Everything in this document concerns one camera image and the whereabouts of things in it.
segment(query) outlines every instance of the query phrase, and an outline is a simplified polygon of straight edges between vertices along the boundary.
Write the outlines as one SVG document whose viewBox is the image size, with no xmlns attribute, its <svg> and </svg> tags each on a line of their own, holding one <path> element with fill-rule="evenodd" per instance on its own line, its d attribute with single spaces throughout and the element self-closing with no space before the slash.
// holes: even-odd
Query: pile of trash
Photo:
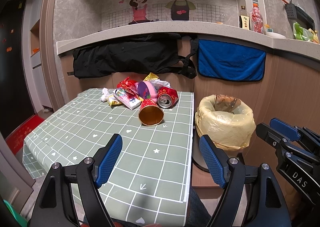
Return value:
<svg viewBox="0 0 320 227">
<path fill-rule="evenodd" d="M 103 88 L 102 93 L 101 101 L 107 101 L 111 107 L 124 104 L 133 110 L 140 106 L 139 119 L 147 126 L 157 125 L 163 120 L 164 112 L 160 107 L 170 108 L 179 100 L 170 83 L 153 73 L 141 82 L 127 77 L 117 84 L 112 93 L 107 88 Z"/>
</svg>

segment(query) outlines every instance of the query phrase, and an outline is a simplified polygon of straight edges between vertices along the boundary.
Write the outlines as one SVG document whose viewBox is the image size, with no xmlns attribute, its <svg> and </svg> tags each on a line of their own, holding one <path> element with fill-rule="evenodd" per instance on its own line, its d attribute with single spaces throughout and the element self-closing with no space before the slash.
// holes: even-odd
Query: cartoon man's black apron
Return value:
<svg viewBox="0 0 320 227">
<path fill-rule="evenodd" d="M 189 5 L 187 0 L 186 1 L 186 5 L 176 5 L 176 1 L 174 1 L 174 3 L 171 6 L 171 19 L 172 20 L 189 20 Z"/>
</svg>

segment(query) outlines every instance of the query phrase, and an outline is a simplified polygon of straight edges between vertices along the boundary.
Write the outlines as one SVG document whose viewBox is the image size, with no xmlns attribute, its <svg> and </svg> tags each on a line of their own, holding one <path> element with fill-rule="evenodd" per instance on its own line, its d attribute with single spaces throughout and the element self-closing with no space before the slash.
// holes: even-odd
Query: blue gripper pad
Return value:
<svg viewBox="0 0 320 227">
<path fill-rule="evenodd" d="M 298 133 L 297 129 L 277 118 L 271 119 L 270 127 L 286 136 L 290 141 L 296 141 L 300 139 L 300 134 Z"/>
<path fill-rule="evenodd" d="M 225 188 L 230 178 L 228 176 L 228 156 L 213 144 L 208 135 L 200 138 L 199 147 L 212 179 L 221 188 Z"/>
<path fill-rule="evenodd" d="M 105 184 L 108 181 L 113 167 L 115 166 L 119 154 L 122 150 L 122 137 L 119 134 L 114 134 L 109 140 L 109 142 L 112 141 L 113 143 L 111 147 L 109 148 L 107 154 L 102 159 L 102 162 L 98 167 L 97 179 L 95 181 L 97 188 L 100 188 L 103 184 Z"/>
</svg>

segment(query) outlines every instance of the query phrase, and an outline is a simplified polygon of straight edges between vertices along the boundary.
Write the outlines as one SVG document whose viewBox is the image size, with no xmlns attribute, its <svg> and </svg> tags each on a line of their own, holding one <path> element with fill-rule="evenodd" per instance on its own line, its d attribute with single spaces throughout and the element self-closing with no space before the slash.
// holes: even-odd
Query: white bowl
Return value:
<svg viewBox="0 0 320 227">
<path fill-rule="evenodd" d="M 269 37 L 272 37 L 274 39 L 286 39 L 286 37 L 284 35 L 274 33 L 274 32 L 266 32 L 266 35 Z"/>
</svg>

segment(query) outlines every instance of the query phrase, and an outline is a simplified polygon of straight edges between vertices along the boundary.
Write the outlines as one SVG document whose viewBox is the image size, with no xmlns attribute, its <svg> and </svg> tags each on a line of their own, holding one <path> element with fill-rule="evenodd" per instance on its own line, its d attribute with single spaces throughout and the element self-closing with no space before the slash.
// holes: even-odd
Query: crushed can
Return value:
<svg viewBox="0 0 320 227">
<path fill-rule="evenodd" d="M 164 112 L 152 99 L 145 99 L 140 106 L 139 119 L 143 125 L 157 125 L 163 120 Z"/>
<path fill-rule="evenodd" d="M 177 91 L 170 87 L 161 87 L 157 98 L 161 108 L 170 108 L 179 100 Z"/>
</svg>

